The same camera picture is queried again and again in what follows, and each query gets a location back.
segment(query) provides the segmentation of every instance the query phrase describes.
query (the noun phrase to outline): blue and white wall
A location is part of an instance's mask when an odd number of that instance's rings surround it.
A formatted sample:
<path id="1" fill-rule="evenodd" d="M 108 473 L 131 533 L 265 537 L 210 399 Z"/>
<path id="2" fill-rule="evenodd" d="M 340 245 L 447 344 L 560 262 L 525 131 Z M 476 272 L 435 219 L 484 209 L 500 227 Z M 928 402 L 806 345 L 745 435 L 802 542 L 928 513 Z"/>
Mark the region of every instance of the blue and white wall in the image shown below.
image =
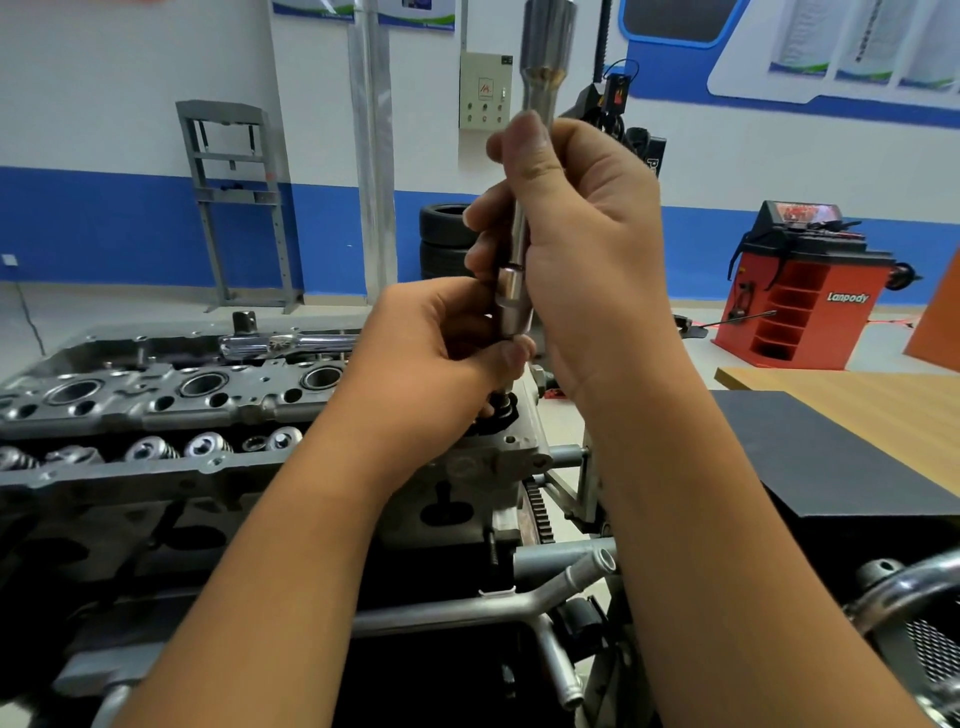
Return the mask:
<path id="1" fill-rule="evenodd" d="M 305 292 L 365 294 L 347 26 L 267 5 L 0 0 L 0 252 L 18 255 L 24 278 L 211 285 L 174 111 L 208 98 L 265 108 L 285 139 Z M 600 0 L 579 5 L 561 108 L 592 70 Z M 471 3 L 469 50 L 516 54 L 521 13 L 519 0 Z M 390 30 L 400 279 L 418 275 L 420 206 L 469 200 L 500 179 L 485 136 L 457 129 L 459 33 Z M 628 53 L 637 48 L 613 29 L 608 58 Z M 672 54 L 642 57 L 644 78 L 692 83 Z M 640 88 L 648 98 L 630 100 L 628 125 L 669 140 L 660 182 L 673 296 L 725 298 L 727 260 L 772 198 L 865 219 L 872 246 L 928 275 L 886 301 L 929 298 L 960 243 L 960 132 Z M 224 165 L 223 177 L 238 176 L 249 172 Z M 233 285 L 278 284 L 263 212 L 218 210 Z"/>

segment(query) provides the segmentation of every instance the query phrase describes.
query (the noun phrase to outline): white tile floor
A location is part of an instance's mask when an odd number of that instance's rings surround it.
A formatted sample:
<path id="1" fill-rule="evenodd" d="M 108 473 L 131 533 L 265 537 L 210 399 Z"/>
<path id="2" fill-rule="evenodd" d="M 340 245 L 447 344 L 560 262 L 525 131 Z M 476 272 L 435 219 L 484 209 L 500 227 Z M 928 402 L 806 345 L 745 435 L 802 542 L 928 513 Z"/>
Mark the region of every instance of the white tile floor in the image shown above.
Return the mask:
<path id="1" fill-rule="evenodd" d="M 82 289 L 47 285 L 24 286 L 27 302 L 37 328 L 48 351 L 55 351 L 65 341 L 89 328 L 104 325 L 193 322 L 229 320 L 230 309 L 218 309 L 204 313 L 206 304 L 183 291 L 166 292 L 163 289 L 146 289 L 134 293 L 130 290 L 108 291 L 106 289 Z M 28 329 L 13 287 L 0 284 L 0 381 L 5 380 L 39 358 L 36 342 Z M 275 318 L 277 309 L 256 309 L 261 320 Z M 690 316 L 694 321 L 708 322 L 720 318 L 717 307 L 702 309 L 677 309 L 677 313 Z M 292 316 L 355 314 L 357 308 L 330 306 L 302 306 Z M 905 316 L 884 312 L 878 319 L 898 319 Z M 892 324 L 868 326 L 853 353 L 849 369 L 875 372 L 918 372 L 955 376 L 952 372 L 935 367 L 901 352 L 910 337 L 911 329 Z M 711 389 L 722 389 L 713 379 L 717 367 L 748 366 L 745 362 L 714 346 L 709 340 L 692 339 L 685 342 L 690 357 L 704 382 Z M 571 402 L 543 400 L 540 403 L 540 418 L 547 440 L 552 445 L 579 443 L 583 437 L 584 423 Z M 563 472 L 571 482 L 576 482 L 577 469 Z M 586 538 L 572 523 L 565 521 L 560 510 L 547 499 L 554 533 L 558 541 Z M 603 585 L 593 590 L 602 601 L 609 599 Z M 588 661 L 578 666 L 578 671 L 588 672 Z M 26 725 L 26 714 L 13 706 L 0 707 L 0 728 L 21 728 Z"/>

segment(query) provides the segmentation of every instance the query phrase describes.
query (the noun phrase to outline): wooden tabletop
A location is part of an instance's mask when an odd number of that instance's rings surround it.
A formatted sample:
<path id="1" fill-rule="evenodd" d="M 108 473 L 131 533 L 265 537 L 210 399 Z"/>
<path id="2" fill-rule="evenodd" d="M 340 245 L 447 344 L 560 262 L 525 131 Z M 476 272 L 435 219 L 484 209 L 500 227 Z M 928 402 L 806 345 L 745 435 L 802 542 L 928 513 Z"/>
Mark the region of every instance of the wooden tabletop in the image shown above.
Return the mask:
<path id="1" fill-rule="evenodd" d="M 715 378 L 786 392 L 960 496 L 960 376 L 722 367 Z"/>

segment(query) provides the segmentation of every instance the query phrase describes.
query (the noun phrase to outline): electrical box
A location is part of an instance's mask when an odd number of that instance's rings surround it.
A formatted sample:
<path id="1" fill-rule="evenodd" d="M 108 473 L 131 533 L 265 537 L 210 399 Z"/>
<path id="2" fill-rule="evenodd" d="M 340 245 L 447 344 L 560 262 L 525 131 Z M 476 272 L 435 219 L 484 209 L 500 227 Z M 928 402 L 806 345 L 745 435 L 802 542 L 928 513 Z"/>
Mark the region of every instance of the electrical box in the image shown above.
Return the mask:
<path id="1" fill-rule="evenodd" d="M 496 132 L 510 122 L 514 57 L 460 54 L 460 128 Z"/>

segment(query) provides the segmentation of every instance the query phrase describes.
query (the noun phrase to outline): hand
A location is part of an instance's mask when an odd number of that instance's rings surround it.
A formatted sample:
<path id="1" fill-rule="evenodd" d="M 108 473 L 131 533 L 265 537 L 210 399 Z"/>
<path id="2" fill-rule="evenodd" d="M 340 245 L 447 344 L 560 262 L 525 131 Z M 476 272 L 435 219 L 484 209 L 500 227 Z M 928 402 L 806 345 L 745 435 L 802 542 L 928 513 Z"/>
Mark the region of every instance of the hand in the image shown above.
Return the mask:
<path id="1" fill-rule="evenodd" d="M 490 289 L 469 278 L 387 288 L 308 437 L 317 430 L 338 451 L 356 452 L 385 501 L 462 437 L 536 352 L 526 336 L 494 343 L 491 306 Z"/>
<path id="2" fill-rule="evenodd" d="M 577 401 L 586 382 L 613 380 L 611 367 L 635 359 L 627 349 L 679 339 L 666 295 L 656 176 L 582 122 L 558 119 L 552 136 L 551 144 L 540 118 L 524 112 L 490 138 L 487 154 L 503 163 L 507 179 L 464 214 L 481 232 L 467 267 L 493 280 L 519 200 L 530 225 L 527 287 L 554 372 Z"/>

